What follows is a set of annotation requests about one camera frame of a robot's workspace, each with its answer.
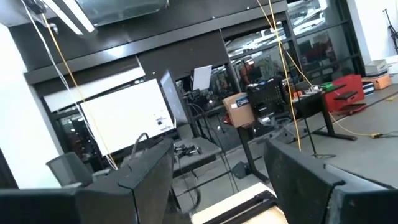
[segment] ceiling light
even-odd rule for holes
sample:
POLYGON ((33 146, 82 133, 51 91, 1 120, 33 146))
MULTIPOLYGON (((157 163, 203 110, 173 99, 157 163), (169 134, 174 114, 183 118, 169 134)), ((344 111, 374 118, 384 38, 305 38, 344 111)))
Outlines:
POLYGON ((94 32, 94 25, 88 20, 75 0, 43 0, 53 12, 78 35, 94 32))

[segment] green object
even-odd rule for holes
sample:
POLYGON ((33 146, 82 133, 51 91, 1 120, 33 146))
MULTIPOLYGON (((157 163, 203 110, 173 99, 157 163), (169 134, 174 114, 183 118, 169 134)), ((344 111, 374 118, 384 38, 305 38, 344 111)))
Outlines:
POLYGON ((329 90, 329 89, 331 89, 333 87, 334 87, 334 85, 333 85, 332 82, 327 82, 327 83, 322 83, 321 84, 322 90, 329 90))

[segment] white desk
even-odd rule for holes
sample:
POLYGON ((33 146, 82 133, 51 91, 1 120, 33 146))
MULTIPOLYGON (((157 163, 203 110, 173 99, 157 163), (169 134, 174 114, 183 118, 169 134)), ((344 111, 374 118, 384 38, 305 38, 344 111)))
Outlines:
MULTIPOLYGON (((241 192, 230 196, 229 198, 218 202, 217 204, 204 209, 201 212, 198 212, 192 216, 193 224, 202 224, 205 223, 218 215, 221 215, 228 210, 252 199, 257 194, 268 190, 269 192, 275 194, 273 190, 269 187, 265 186, 262 183, 255 184, 241 192)), ((272 223, 272 224, 287 224, 284 213, 276 206, 266 210, 265 212, 259 214, 256 217, 251 218, 247 222, 247 224, 264 224, 264 223, 272 223)))

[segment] white screen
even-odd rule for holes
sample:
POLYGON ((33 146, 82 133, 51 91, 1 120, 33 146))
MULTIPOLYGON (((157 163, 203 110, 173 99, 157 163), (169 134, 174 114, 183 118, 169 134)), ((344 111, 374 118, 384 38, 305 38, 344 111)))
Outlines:
POLYGON ((174 128, 157 80, 87 101, 81 107, 103 156, 133 145, 143 132, 151 138, 174 128))
POLYGON ((175 88, 176 86, 174 80, 171 77, 171 74, 169 72, 166 72, 160 82, 162 84, 164 95, 167 98, 167 103, 172 110, 173 117, 179 122, 188 123, 187 115, 184 112, 182 102, 180 100, 180 97, 178 96, 177 91, 179 90, 175 88))

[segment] office chair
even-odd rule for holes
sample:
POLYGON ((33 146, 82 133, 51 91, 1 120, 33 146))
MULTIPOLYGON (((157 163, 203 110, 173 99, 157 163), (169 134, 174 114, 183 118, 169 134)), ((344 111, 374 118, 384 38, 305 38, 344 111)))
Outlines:
POLYGON ((255 118, 266 127, 274 130, 267 133, 270 138, 284 138, 285 142, 296 141, 295 131, 292 131, 292 114, 289 108, 289 94, 285 91, 283 78, 274 76, 268 81, 249 85, 248 100, 255 118))
POLYGON ((85 187, 107 175, 110 169, 92 174, 74 152, 68 152, 46 163, 62 187, 85 187))

